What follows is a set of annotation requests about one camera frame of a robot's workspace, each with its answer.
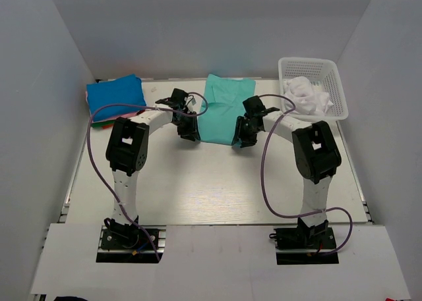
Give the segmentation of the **teal t shirt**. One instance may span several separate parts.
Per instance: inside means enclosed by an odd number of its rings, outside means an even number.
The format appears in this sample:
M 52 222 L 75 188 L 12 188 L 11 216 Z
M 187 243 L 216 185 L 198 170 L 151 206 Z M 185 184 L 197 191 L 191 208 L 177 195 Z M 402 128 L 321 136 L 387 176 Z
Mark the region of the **teal t shirt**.
M 230 146 L 235 134 L 237 117 L 245 114 L 243 102 L 254 96 L 256 82 L 251 79 L 220 78 L 209 74 L 204 97 L 206 103 L 198 117 L 200 141 Z

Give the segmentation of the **white t shirt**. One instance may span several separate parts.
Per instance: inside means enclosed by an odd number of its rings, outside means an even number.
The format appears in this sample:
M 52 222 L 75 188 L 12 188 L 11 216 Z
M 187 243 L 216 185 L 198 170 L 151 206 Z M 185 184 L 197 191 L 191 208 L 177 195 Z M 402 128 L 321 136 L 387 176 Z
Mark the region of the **white t shirt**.
M 327 92 L 316 91 L 311 81 L 298 76 L 283 81 L 284 96 L 295 105 L 295 112 L 300 115 L 324 116 L 334 106 Z

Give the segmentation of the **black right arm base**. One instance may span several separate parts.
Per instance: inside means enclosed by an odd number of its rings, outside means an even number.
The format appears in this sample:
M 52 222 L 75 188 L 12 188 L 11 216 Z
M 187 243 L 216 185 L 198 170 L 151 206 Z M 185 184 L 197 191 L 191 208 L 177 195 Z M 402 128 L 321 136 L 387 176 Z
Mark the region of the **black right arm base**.
M 277 265 L 339 264 L 337 252 L 326 255 L 337 248 L 331 227 L 310 240 L 299 233 L 298 227 L 275 228 L 268 237 L 275 244 Z

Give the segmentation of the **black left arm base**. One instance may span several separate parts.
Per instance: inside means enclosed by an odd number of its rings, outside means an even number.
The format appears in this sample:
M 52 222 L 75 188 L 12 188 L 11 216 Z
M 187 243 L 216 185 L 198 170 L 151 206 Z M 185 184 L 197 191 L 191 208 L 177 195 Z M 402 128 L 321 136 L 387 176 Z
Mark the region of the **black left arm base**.
M 113 219 L 104 219 L 100 233 L 96 262 L 155 264 L 163 254 L 166 230 L 147 228 L 140 230 L 133 224 L 120 224 Z

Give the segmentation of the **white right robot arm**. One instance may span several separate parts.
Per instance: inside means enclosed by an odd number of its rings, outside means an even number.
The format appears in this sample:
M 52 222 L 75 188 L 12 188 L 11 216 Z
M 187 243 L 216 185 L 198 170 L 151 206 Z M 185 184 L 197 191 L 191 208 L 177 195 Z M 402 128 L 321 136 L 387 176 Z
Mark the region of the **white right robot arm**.
M 328 222 L 328 189 L 342 158 L 336 141 L 325 121 L 300 126 L 300 121 L 290 117 L 295 106 L 283 112 L 276 107 L 267 108 L 261 98 L 253 96 L 243 102 L 245 114 L 236 120 L 233 145 L 241 148 L 251 147 L 257 143 L 257 135 L 266 132 L 260 161 L 260 186 L 264 203 L 269 211 L 283 219 L 297 219 L 305 224 L 297 233 L 298 241 L 311 248 L 320 242 L 322 233 L 317 226 Z M 303 201 L 298 215 L 284 215 L 276 212 L 270 205 L 265 188 L 264 167 L 270 139 L 277 135 L 292 143 L 295 165 L 303 177 Z

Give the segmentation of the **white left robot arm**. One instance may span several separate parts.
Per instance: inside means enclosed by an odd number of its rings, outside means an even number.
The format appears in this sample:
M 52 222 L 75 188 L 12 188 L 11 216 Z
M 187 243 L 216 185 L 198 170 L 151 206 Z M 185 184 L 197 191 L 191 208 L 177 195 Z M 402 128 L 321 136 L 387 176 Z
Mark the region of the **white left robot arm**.
M 111 219 L 123 225 L 116 238 L 126 248 L 135 246 L 139 240 L 139 231 L 130 224 L 138 221 L 136 183 L 138 172 L 146 163 L 149 135 L 167 124 L 174 124 L 182 139 L 200 140 L 192 97 L 192 93 L 176 88 L 170 97 L 158 100 L 153 109 L 146 109 L 135 117 L 120 117 L 114 122 L 105 156 L 117 194 Z

